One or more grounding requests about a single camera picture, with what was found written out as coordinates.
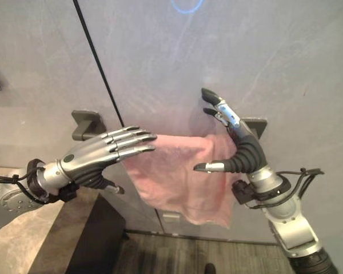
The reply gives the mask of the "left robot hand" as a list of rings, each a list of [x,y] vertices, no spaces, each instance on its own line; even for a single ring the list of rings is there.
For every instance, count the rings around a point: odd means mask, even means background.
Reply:
[[[53,195],[70,183],[122,194],[123,188],[103,177],[103,170],[131,156],[155,150],[150,142],[156,139],[156,134],[137,126],[101,133],[80,142],[63,158],[45,164],[43,173],[38,174],[39,184]]]

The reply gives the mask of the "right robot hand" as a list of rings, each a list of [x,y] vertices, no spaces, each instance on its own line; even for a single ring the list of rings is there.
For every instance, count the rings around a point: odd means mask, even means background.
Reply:
[[[206,88],[201,89],[202,99],[213,108],[205,108],[204,113],[219,120],[226,128],[236,146],[236,152],[228,159],[198,163],[193,170],[199,172],[231,172],[251,174],[268,163],[264,151],[248,125],[228,105],[226,100]]]

